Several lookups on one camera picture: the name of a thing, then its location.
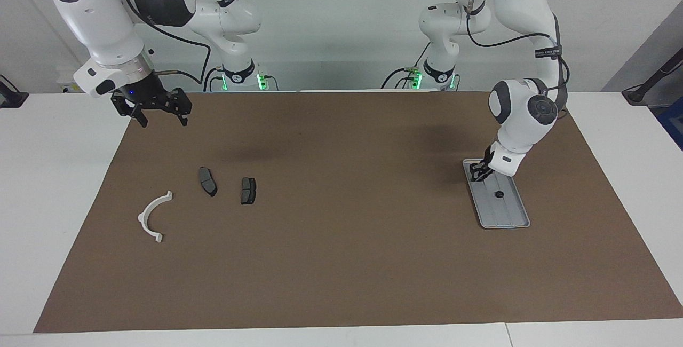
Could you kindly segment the silver metal tray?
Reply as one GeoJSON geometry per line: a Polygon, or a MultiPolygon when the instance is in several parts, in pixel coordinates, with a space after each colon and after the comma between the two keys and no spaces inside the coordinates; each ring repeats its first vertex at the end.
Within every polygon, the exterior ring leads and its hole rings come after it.
{"type": "Polygon", "coordinates": [[[475,183],[468,165],[478,161],[480,160],[476,158],[465,159],[463,168],[480,226],[488,230],[529,227],[530,220],[514,179],[494,172],[486,180],[475,183]],[[502,199],[496,198],[496,191],[503,191],[505,196],[502,199]]]}

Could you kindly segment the elongated grey brake pad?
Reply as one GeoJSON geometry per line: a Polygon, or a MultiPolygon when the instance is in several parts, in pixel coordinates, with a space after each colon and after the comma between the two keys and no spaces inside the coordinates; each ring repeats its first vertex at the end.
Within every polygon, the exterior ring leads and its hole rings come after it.
{"type": "Polygon", "coordinates": [[[214,197],[218,192],[218,186],[212,176],[211,170],[207,167],[200,167],[198,169],[198,181],[203,191],[209,196],[214,197]]]}

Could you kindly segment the white power box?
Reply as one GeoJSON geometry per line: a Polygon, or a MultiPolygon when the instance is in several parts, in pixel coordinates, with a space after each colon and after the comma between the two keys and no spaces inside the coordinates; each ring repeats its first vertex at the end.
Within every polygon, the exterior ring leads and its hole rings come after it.
{"type": "Polygon", "coordinates": [[[58,69],[57,70],[57,85],[61,93],[85,93],[83,89],[76,83],[74,79],[75,70],[73,69],[58,69]]]}

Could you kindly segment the black table clamp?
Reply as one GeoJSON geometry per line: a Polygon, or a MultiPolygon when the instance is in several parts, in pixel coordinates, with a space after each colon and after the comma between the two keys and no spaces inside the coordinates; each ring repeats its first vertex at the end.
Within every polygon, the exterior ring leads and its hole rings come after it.
{"type": "Polygon", "coordinates": [[[19,91],[5,75],[0,74],[0,109],[20,108],[29,95],[29,92],[19,91]]]}

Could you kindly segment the brown table mat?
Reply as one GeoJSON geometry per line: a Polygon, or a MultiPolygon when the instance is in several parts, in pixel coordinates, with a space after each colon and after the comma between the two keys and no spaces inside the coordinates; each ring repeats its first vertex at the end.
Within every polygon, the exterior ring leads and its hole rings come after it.
{"type": "Polygon", "coordinates": [[[485,230],[463,168],[498,130],[485,93],[190,98],[185,127],[127,126],[35,332],[683,317],[571,117],[514,177],[531,225],[485,230]],[[137,216],[167,191],[158,244],[137,216]]]}

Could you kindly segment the blue object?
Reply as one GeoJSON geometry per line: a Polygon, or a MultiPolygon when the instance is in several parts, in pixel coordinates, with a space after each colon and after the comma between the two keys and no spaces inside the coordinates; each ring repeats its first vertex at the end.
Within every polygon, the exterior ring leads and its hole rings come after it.
{"type": "Polygon", "coordinates": [[[664,131],[683,151],[683,96],[656,117],[664,131]]]}

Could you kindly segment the white semicircular plastic bracket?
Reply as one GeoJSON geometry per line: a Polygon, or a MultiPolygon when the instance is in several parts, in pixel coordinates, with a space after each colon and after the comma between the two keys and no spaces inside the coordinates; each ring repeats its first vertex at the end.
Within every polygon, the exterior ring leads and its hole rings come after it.
{"type": "Polygon", "coordinates": [[[147,235],[152,236],[152,238],[154,238],[155,242],[157,242],[158,244],[163,242],[163,234],[158,231],[153,231],[151,228],[149,228],[149,217],[151,216],[151,213],[152,211],[154,211],[154,209],[156,209],[163,203],[172,201],[172,199],[173,192],[167,191],[165,195],[159,196],[152,200],[149,204],[147,204],[144,210],[137,216],[137,220],[141,225],[142,230],[145,233],[147,233],[147,235]]]}

